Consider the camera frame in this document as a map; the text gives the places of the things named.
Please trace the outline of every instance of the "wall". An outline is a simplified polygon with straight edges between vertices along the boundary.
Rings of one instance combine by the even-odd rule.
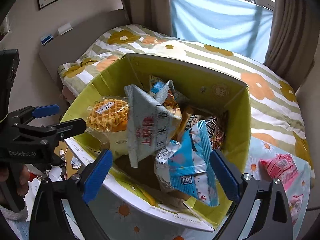
[[[40,38],[54,35],[57,28],[72,26],[102,11],[122,8],[121,0],[58,0],[39,10],[37,0],[17,0],[9,12],[9,33],[0,43],[2,49],[19,49],[20,64],[11,90],[9,111],[25,106],[65,103],[38,56]],[[32,125],[57,122],[58,116],[32,121]]]
[[[306,138],[309,143],[311,157],[314,164],[316,181],[310,191],[308,207],[320,206],[320,39],[315,54],[315,65],[306,81],[297,92],[297,99],[306,128]],[[300,239],[311,227],[319,214],[319,210],[306,213],[302,223]]]

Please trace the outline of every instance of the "qr code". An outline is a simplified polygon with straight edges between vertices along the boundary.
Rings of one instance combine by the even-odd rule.
[[[191,175],[181,176],[181,184],[182,185],[192,184],[192,176]]]

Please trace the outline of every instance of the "white snack bag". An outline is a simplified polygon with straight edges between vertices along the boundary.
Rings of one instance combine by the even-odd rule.
[[[124,87],[130,104],[127,131],[129,159],[133,168],[138,168],[139,161],[169,143],[181,123],[180,109],[180,114],[173,114],[162,105],[169,90],[174,97],[172,81],[168,81],[155,98],[136,85]]]

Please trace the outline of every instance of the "blue snack bag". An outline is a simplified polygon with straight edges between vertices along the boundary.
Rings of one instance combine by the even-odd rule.
[[[155,174],[162,188],[180,190],[210,207],[219,205],[211,151],[205,120],[185,131],[180,144],[171,140],[156,153]]]

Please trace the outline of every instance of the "snack package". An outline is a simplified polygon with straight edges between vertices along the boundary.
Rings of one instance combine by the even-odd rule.
[[[289,208],[290,208],[293,225],[295,225],[299,217],[302,201],[303,201],[303,194],[299,196],[292,196],[292,198],[289,200]]]
[[[127,98],[108,96],[89,106],[86,132],[107,143],[110,132],[126,130],[129,113],[127,101]]]
[[[129,98],[130,112],[127,125],[130,164],[138,162],[164,147],[181,123],[181,111],[174,100],[172,81],[155,95],[148,95],[135,85],[124,87]]]
[[[272,179],[281,180],[285,191],[299,174],[290,154],[278,154],[272,159],[260,160],[260,163]]]
[[[219,205],[212,151],[205,120],[185,131],[181,143],[171,141],[156,154],[155,174],[162,188],[177,189],[210,207]]]
[[[149,76],[150,91],[148,94],[154,97],[155,94],[158,93],[164,87],[165,84],[166,83],[161,78],[150,75]],[[189,99],[177,90],[175,90],[175,100],[180,106],[189,102]]]
[[[212,149],[221,149],[224,138],[225,138],[225,127],[228,120],[228,112],[224,112],[222,117],[213,115],[205,110],[197,109],[192,106],[188,106],[182,114],[182,122],[177,130],[174,139],[181,141],[181,138],[185,131],[189,130],[200,120],[205,120],[209,139],[211,142]]]

